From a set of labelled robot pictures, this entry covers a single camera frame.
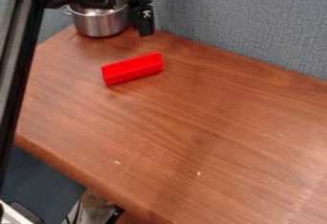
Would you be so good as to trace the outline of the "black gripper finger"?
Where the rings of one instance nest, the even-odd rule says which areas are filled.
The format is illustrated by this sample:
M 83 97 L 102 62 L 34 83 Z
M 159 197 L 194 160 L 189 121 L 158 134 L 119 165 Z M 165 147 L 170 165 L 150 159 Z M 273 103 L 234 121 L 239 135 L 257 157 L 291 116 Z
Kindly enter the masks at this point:
M 151 3 L 151 0 L 130 1 L 131 23 L 141 36 L 150 36 L 155 33 L 155 13 Z

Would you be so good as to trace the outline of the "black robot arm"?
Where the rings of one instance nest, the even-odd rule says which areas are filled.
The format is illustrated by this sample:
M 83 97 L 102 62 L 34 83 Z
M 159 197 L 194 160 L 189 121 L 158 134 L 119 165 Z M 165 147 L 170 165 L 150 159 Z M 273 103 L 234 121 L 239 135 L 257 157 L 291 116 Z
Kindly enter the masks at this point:
M 117 0 L 9 0 L 9 14 L 0 25 L 0 190 L 6 180 L 45 11 L 69 4 L 109 10 Z

